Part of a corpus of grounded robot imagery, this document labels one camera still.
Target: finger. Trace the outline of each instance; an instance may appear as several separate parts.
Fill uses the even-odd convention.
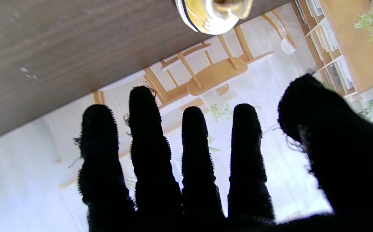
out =
[[[182,117],[182,206],[186,215],[223,217],[207,137],[201,110],[187,108]]]
[[[373,124],[312,82],[305,75],[287,88],[279,104],[281,128],[302,143],[335,213],[373,212]]]
[[[161,117],[149,88],[134,88],[129,95],[131,159],[138,178],[135,198],[141,215],[179,215],[181,193],[172,175],[171,151]]]
[[[274,220],[263,156],[262,131],[254,107],[240,104],[234,109],[231,176],[228,195],[229,217],[255,216]]]
[[[79,148],[85,160],[78,186],[89,209],[90,231],[113,228],[116,220],[132,220],[134,205],[118,159],[118,131],[110,109],[90,106],[82,117]]]

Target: black glove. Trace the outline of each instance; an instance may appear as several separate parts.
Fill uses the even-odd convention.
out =
[[[368,187],[370,179],[366,178],[373,178],[373,162],[364,158],[367,153],[360,154],[359,149],[350,147],[338,149],[342,143],[331,141],[331,138],[347,136],[344,146],[345,141],[354,143],[354,139],[369,140],[373,146],[373,125],[355,115],[341,97],[326,90],[310,75],[288,87],[279,113],[283,131],[308,152],[312,171],[327,193],[335,216],[313,216],[275,226],[260,153],[262,131],[255,109],[248,104],[238,105],[234,110],[229,218],[224,218],[222,213],[206,123],[197,107],[187,108],[182,118],[184,188],[181,193],[172,175],[170,148],[163,135],[155,98],[149,88],[137,87],[129,96],[131,159],[138,179],[137,210],[129,197],[118,160],[118,132],[111,111],[104,105],[93,105],[83,115],[80,149],[85,162],[79,173],[79,189],[89,208],[90,231],[310,230],[325,226],[354,227],[360,217],[365,220],[359,228],[373,225],[368,216],[373,210],[373,198],[368,198],[373,197],[373,190]],[[355,153],[345,154],[347,150]],[[366,162],[372,169],[368,172]],[[351,181],[354,175],[359,178]]]

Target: white floor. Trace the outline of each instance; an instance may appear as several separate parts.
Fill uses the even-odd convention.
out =
[[[246,22],[242,28],[251,52],[255,55],[273,50],[275,55],[231,83],[237,97],[228,102],[232,110],[240,103],[257,106],[263,131],[276,127],[278,102],[289,82],[315,66],[291,5],[277,10],[297,44],[297,51],[291,56],[284,54],[279,38],[263,18]],[[121,81],[119,87],[105,91],[106,103],[116,116],[121,155],[130,144],[130,137],[125,133],[129,128],[122,117],[128,111],[129,91],[133,86],[144,84],[140,77],[136,73]],[[76,184],[71,182],[82,161],[71,168],[68,166],[79,157],[79,149],[72,138],[79,136],[81,115],[91,104],[93,98],[88,95],[0,137],[0,231],[87,231],[86,208]],[[171,123],[180,121],[181,116],[172,114]],[[214,122],[208,114],[206,120],[210,135],[215,138],[211,146],[222,150],[213,152],[212,157],[216,184],[224,210],[227,210],[232,120]],[[180,128],[166,136],[172,150],[174,176],[181,184]],[[267,187],[279,222],[331,211],[323,193],[317,190],[315,178],[307,172],[308,161],[304,154],[287,146],[280,129],[263,136],[262,153],[268,175]],[[120,160],[125,177],[133,179],[129,156]]]

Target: wooden shelf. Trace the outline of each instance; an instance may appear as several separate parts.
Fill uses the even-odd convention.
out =
[[[308,27],[308,25],[305,25],[304,22],[302,21],[301,15],[298,13],[298,9],[297,9],[297,6],[296,6],[294,0],[291,1],[291,5],[292,5],[294,11],[296,12],[298,22],[301,25],[301,29],[302,29],[304,35],[306,35],[310,31],[310,28]],[[317,67],[319,69],[321,69],[322,67],[324,67],[325,64],[320,59],[320,56],[319,56],[317,50],[315,49],[315,45],[314,45],[314,42],[313,42],[312,38],[310,36],[308,36],[308,37],[305,38],[305,40],[307,41],[308,48],[311,51],[311,54],[314,58],[314,61],[317,64]]]
[[[308,27],[311,30],[318,24],[317,20],[309,13],[307,2],[305,0],[300,0],[300,7],[304,12],[305,20],[307,21]]]
[[[314,37],[314,40],[317,43],[317,47],[319,49],[319,53],[321,53],[322,58],[324,59],[324,64],[332,62],[331,55],[329,53],[327,53],[327,51],[325,51],[325,49],[322,48],[322,43],[321,43],[319,37],[317,36],[317,34],[316,33],[312,33],[311,36]]]
[[[306,0],[299,0],[301,10],[304,13],[307,25],[304,24],[301,16],[298,13],[297,6],[294,0],[291,0],[294,11],[296,12],[298,21],[306,36],[307,44],[313,55],[314,60],[319,67],[323,78],[328,78],[328,81],[334,85],[334,89],[339,94],[351,96],[362,93],[373,87],[373,41],[368,41],[370,34],[367,30],[357,29],[354,23],[360,20],[359,15],[369,12],[371,3],[368,0],[319,0],[323,15],[312,17],[307,7]],[[331,47],[327,35],[325,35],[323,23],[326,27],[332,30],[331,38],[337,41],[335,51],[331,51]],[[341,78],[341,83],[335,84],[335,76],[332,74],[331,66],[334,65],[338,69]],[[345,79],[342,74],[348,70],[350,79]],[[352,81],[353,88],[348,89],[349,83]]]

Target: bookshelf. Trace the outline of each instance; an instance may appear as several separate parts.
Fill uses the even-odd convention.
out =
[[[373,87],[373,41],[354,27],[369,0],[291,0],[309,50],[321,73],[341,96]]]

